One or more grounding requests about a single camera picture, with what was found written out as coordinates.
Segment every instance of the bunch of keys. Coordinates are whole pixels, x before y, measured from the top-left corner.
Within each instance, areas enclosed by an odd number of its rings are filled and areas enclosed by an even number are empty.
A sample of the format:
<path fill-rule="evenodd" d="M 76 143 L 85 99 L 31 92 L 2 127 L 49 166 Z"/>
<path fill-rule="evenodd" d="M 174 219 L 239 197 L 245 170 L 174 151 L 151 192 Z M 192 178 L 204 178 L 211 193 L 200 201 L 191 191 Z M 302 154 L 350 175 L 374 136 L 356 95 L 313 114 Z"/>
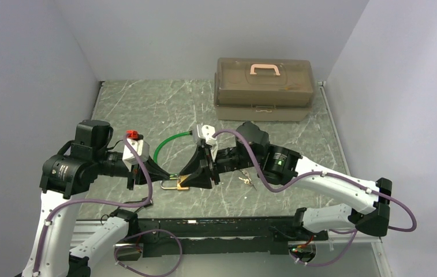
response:
<path fill-rule="evenodd" d="M 256 186 L 254 186 L 254 183 L 252 183 L 252 179 L 251 179 L 251 176 L 249 175 L 249 172 L 247 170 L 245 170 L 245 169 L 241 169 L 240 172 L 242 172 L 242 174 L 244 176 L 246 176 L 247 178 L 239 177 L 239 179 L 242 180 L 246 185 L 251 186 L 255 190 L 257 190 Z"/>

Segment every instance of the pink handle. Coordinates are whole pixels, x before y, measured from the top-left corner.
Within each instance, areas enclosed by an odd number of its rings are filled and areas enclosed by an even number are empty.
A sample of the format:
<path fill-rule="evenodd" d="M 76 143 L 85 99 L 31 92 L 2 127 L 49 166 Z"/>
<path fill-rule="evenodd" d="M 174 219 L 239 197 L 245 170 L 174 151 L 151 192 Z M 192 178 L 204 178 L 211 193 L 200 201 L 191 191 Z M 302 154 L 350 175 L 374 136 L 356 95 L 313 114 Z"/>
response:
<path fill-rule="evenodd" d="M 264 65 L 262 63 L 256 63 L 251 66 L 251 75 L 257 75 L 255 72 L 256 68 L 262 68 L 262 69 L 274 69 L 274 74 L 276 76 L 279 76 L 279 69 L 275 65 Z"/>

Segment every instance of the red clamp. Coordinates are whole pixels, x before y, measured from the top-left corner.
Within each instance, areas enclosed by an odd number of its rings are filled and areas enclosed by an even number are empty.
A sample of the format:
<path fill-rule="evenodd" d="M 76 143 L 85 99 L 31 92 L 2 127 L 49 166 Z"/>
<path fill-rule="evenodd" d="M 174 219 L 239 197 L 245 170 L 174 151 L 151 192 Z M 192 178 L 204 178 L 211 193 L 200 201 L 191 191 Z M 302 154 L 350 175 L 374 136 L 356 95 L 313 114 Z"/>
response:
<path fill-rule="evenodd" d="M 139 139 L 139 133 L 135 130 L 128 130 L 128 131 L 126 131 L 126 134 L 128 135 L 128 138 L 130 138 L 132 140 Z"/>

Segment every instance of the toolbox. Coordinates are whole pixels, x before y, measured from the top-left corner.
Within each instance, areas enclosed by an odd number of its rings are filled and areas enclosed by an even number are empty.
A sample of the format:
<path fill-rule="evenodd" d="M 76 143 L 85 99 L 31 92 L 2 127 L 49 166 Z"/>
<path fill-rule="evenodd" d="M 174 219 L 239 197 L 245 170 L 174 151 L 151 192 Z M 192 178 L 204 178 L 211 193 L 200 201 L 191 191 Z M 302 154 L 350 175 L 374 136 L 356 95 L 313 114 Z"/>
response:
<path fill-rule="evenodd" d="M 218 119 L 300 121 L 312 110 L 309 61 L 219 58 L 214 105 Z"/>

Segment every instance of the floor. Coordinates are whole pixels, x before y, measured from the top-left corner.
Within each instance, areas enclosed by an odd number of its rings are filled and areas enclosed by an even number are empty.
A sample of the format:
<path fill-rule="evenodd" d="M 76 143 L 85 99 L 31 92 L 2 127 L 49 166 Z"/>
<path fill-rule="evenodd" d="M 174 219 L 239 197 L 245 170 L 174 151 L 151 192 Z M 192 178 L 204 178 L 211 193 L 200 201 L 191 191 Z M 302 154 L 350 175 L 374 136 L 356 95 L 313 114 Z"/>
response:
<path fill-rule="evenodd" d="M 127 129 L 138 130 L 150 144 L 151 155 L 166 138 L 191 130 L 197 123 L 216 129 L 235 129 L 242 122 L 220 121 L 212 102 L 213 80 L 126 80 L 106 81 L 100 90 L 93 119 L 111 123 L 115 130 L 112 145 Z M 345 173 L 334 129 L 320 92 L 313 111 L 301 122 L 254 122 L 269 133 L 272 144 L 295 150 L 314 162 Z M 233 137 L 219 137 L 219 147 L 234 146 Z M 159 164 L 177 173 L 194 152 L 191 136 L 180 137 L 166 145 L 159 154 Z M 119 144 L 115 150 L 122 151 Z M 301 207 L 325 207 L 339 202 L 294 185 L 281 193 L 269 192 L 249 169 L 254 188 L 243 183 L 239 171 L 221 175 L 223 184 L 213 190 L 191 188 L 189 191 L 162 190 L 154 184 L 154 206 L 139 213 L 143 218 L 180 218 L 208 216 L 294 215 Z M 173 186 L 171 181 L 166 186 Z M 126 180 L 99 177 L 91 185 L 88 198 L 113 201 L 139 200 L 147 195 L 147 186 L 126 189 Z M 80 219 L 99 219 L 114 207 L 83 204 Z"/>

